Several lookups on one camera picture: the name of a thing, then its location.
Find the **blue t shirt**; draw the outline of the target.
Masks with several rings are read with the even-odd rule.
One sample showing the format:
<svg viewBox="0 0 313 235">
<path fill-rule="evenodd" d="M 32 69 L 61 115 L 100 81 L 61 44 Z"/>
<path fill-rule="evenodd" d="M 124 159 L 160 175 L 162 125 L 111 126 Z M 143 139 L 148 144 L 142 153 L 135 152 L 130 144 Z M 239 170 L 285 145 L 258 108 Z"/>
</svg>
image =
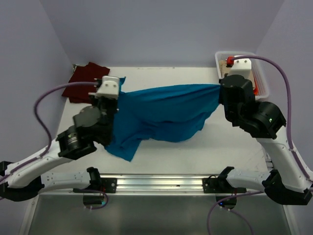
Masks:
<svg viewBox="0 0 313 235">
<path fill-rule="evenodd" d="M 182 142 L 192 138 L 217 109 L 219 92 L 216 84 L 120 91 L 113 139 L 105 150 L 130 162 L 142 141 Z"/>
</svg>

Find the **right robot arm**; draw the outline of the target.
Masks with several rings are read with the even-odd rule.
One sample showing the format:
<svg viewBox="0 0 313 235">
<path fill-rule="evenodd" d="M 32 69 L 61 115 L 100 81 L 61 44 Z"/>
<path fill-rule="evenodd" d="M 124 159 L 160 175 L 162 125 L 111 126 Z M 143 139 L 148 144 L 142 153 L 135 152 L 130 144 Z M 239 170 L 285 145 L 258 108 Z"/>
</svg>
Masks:
<svg viewBox="0 0 313 235">
<path fill-rule="evenodd" d="M 253 189 L 281 205 L 307 205 L 313 197 L 310 191 L 313 173 L 288 145 L 287 122 L 279 107 L 257 101 L 252 82 L 241 75 L 227 76 L 220 85 L 219 103 L 224 107 L 226 120 L 258 141 L 274 169 L 254 172 L 228 166 L 217 177 L 219 189 L 223 192 Z"/>
</svg>

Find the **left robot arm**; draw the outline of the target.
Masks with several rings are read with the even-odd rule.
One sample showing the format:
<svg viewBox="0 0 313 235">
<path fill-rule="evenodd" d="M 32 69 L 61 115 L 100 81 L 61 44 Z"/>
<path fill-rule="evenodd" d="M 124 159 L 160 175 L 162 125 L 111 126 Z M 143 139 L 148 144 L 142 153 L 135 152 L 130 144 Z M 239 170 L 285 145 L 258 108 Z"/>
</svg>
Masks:
<svg viewBox="0 0 313 235">
<path fill-rule="evenodd" d="M 51 142 L 43 156 L 37 152 L 20 162 L 1 162 L 1 198 L 20 202 L 43 192 L 68 188 L 74 192 L 103 192 L 97 168 L 76 173 L 53 173 L 52 169 L 95 152 L 96 143 L 109 145 L 117 104 L 117 98 L 94 97 L 92 105 L 73 116 L 74 124 Z"/>
</svg>

